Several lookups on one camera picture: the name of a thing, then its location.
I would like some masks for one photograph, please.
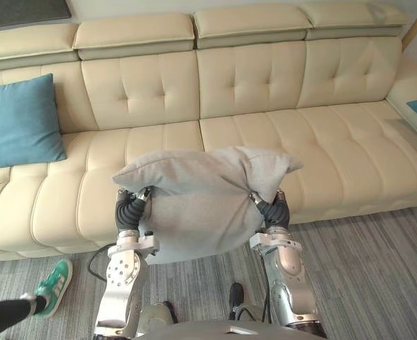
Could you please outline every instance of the sofa headrest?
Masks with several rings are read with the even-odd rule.
[[[409,22],[388,4],[372,2],[315,2],[300,4],[312,24],[306,40],[367,36],[398,36]]]
[[[311,27],[297,7],[281,3],[204,9],[194,22],[200,49],[303,40]]]
[[[86,21],[73,47],[82,60],[192,50],[191,19],[184,13],[145,14]]]
[[[0,69],[79,60],[72,48],[76,29],[63,23],[0,30]]]

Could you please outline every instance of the floor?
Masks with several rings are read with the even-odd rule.
[[[417,339],[417,208],[290,227],[304,260],[328,338]],[[2,339],[91,339],[104,284],[85,265],[88,254],[66,256],[74,279],[52,319],[30,318]],[[58,258],[0,262],[0,300],[31,291]],[[107,258],[94,263],[102,272]],[[223,319],[232,282],[262,304],[265,287],[257,254],[247,246],[205,259],[150,267],[145,304],[170,300],[179,321]]]

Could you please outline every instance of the gray pillow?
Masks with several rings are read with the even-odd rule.
[[[153,186],[140,229],[152,230],[160,242],[147,262],[163,264],[247,242],[262,224],[250,191],[271,202],[284,175],[300,167],[293,157],[268,149],[158,151],[138,157],[113,181],[133,192]]]

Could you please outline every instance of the sock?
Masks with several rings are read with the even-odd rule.
[[[37,295],[37,298],[35,299],[35,301],[37,302],[37,307],[35,309],[34,314],[42,312],[46,308],[46,305],[48,304],[46,297],[42,295]]]

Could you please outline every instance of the sofa armrest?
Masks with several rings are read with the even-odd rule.
[[[417,100],[417,65],[401,56],[396,79],[387,96],[388,102],[417,132],[417,113],[407,105]]]

